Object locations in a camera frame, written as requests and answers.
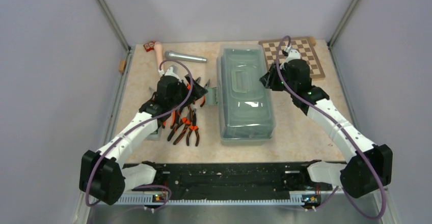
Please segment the orange black combination pliers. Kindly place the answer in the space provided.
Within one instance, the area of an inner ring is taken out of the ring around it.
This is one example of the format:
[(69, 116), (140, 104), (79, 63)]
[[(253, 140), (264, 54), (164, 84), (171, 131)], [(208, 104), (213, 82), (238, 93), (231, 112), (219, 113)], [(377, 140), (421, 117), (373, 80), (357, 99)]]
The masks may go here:
[[(199, 81), (201, 80), (201, 77), (198, 77), (196, 79), (196, 82), (199, 83)], [(203, 88), (205, 88), (206, 90), (209, 88), (210, 85), (210, 79), (205, 83), (205, 85), (203, 86)], [(206, 103), (206, 95), (203, 95), (201, 99), (201, 103), (200, 103), (200, 107), (203, 107)]]

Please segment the green plastic tool box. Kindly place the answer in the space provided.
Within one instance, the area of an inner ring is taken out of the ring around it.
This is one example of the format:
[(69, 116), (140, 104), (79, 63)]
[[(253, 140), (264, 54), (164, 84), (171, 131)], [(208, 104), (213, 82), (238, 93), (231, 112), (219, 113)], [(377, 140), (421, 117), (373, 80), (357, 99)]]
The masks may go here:
[(222, 144), (259, 145), (272, 139), (276, 126), (272, 97), (260, 81), (266, 73), (260, 45), (221, 45), (217, 81), (207, 104), (218, 106)]

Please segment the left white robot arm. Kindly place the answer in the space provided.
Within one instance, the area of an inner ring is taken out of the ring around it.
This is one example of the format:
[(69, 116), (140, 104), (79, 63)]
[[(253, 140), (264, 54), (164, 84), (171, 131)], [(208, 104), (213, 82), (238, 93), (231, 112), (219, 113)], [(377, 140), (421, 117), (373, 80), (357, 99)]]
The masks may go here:
[(154, 133), (177, 109), (191, 105), (207, 90), (187, 74), (181, 79), (172, 69), (163, 73), (150, 99), (138, 109), (131, 122), (97, 151), (88, 150), (80, 165), (79, 189), (86, 197), (94, 197), (108, 205), (121, 195), (142, 185), (157, 190), (163, 176), (155, 167), (140, 163), (124, 167), (133, 151)]

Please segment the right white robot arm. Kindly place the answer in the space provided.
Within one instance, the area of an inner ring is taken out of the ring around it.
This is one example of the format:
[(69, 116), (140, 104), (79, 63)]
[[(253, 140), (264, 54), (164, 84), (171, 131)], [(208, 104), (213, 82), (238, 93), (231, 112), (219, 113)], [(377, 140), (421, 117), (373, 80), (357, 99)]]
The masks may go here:
[(292, 103), (318, 124), (342, 153), (345, 163), (313, 161), (300, 173), (299, 184), (313, 189), (318, 183), (341, 186), (352, 198), (385, 187), (392, 179), (393, 152), (359, 132), (335, 107), (329, 95), (312, 84), (310, 68), (300, 53), (282, 50), (284, 61), (273, 62), (260, 78), (265, 88), (288, 92)]

